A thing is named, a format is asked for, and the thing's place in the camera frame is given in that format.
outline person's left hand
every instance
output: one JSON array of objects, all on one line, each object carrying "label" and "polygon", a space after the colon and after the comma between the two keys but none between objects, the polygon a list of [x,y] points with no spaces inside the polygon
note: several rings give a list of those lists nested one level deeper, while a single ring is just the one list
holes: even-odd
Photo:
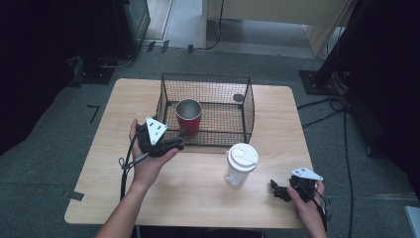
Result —
[{"label": "person's left hand", "polygon": [[[138,125],[138,120],[133,119],[131,130],[130,130],[130,141],[133,140],[136,135],[136,127]],[[140,186],[141,188],[149,189],[152,184],[156,181],[158,174],[161,168],[170,161],[178,153],[177,149],[172,149],[168,151],[164,156],[159,158],[147,157],[143,161],[134,165],[134,178],[133,183]],[[139,141],[136,139],[136,142],[133,145],[132,156],[133,159],[139,157],[142,154],[142,151],[139,146]]]}]

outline forearm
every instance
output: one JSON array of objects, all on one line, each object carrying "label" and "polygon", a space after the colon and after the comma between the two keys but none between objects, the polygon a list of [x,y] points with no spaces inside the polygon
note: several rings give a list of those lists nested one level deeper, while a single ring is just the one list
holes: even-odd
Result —
[{"label": "forearm", "polygon": [[96,237],[130,237],[147,191],[132,184]]}]

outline metal wire basket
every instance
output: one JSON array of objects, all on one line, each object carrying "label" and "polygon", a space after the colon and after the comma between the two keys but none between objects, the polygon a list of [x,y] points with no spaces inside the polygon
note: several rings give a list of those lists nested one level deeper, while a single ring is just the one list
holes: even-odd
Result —
[{"label": "metal wire basket", "polygon": [[168,127],[166,138],[178,135],[175,106],[187,98],[201,103],[201,123],[195,136],[184,138],[186,145],[231,147],[249,143],[255,120],[249,77],[164,73],[157,119]]}]

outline hand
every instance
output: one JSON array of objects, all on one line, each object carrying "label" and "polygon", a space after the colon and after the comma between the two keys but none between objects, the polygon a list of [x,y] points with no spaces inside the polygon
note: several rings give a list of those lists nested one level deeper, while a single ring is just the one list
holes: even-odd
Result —
[{"label": "hand", "polygon": [[[324,184],[321,181],[317,181],[317,186],[318,192],[323,195],[325,191]],[[304,202],[300,198],[299,193],[291,186],[287,188],[287,192],[296,205],[297,214],[300,220],[302,220],[309,237],[327,237],[324,223],[315,203],[312,200]],[[317,192],[315,192],[315,200],[321,205],[321,197]]]},{"label": "hand", "polygon": [[[138,125],[138,120],[133,119],[131,130],[130,130],[130,141],[133,140],[136,135],[136,127]],[[178,153],[177,149],[172,149],[168,151],[164,156],[159,158],[145,158],[143,161],[134,165],[134,178],[132,185],[138,185],[141,188],[149,189],[152,184],[158,178],[158,174],[166,162],[170,161]],[[133,145],[132,155],[133,159],[137,158],[142,154],[142,151],[139,146],[139,141],[136,139],[136,142]]]}]

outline floor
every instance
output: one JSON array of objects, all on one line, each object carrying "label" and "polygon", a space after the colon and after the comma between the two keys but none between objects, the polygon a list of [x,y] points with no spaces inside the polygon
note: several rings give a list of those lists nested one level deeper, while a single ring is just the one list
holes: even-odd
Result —
[{"label": "floor", "polygon": [[[169,41],[173,48],[204,47],[202,1],[148,0],[148,4],[152,20],[145,44]],[[208,20],[207,47],[215,45],[219,37],[218,21]],[[341,30],[335,31],[319,59],[328,56]],[[301,25],[257,21],[222,20],[221,40],[211,51],[315,58]]]}]

